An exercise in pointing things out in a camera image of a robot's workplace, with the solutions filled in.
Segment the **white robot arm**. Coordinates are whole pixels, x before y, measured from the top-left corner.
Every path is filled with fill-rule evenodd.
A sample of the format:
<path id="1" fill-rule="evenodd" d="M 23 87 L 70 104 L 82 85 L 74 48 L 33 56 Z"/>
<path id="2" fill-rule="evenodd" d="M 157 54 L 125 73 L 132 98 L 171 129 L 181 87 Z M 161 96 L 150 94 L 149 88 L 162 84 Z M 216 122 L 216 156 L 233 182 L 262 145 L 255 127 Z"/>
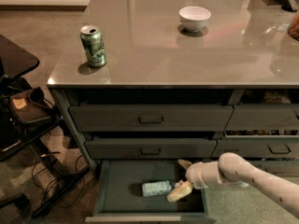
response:
<path id="1" fill-rule="evenodd" d="M 176 202 L 193 189 L 208 186 L 245 183 L 253 186 L 295 217 L 299 217 L 299 186 L 263 171 L 232 152 L 223 153 L 217 161 L 197 162 L 178 160 L 186 170 L 186 181 L 180 180 L 168 194 L 169 202 Z"/>

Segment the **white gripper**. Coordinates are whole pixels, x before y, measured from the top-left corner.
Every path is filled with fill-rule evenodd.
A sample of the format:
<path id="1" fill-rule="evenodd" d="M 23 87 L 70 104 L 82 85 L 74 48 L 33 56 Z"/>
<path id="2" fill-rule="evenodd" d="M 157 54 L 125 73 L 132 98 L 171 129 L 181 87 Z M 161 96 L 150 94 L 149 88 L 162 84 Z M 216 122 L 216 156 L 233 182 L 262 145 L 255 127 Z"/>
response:
<path id="1" fill-rule="evenodd" d="M 188 181 L 180 180 L 167 195 L 167 200 L 171 203 L 188 196 L 192 192 L 192 187 L 205 189 L 208 186 L 221 185 L 225 182 L 216 161 L 192 164 L 190 161 L 178 159 L 178 164 L 187 170 L 185 176 Z"/>

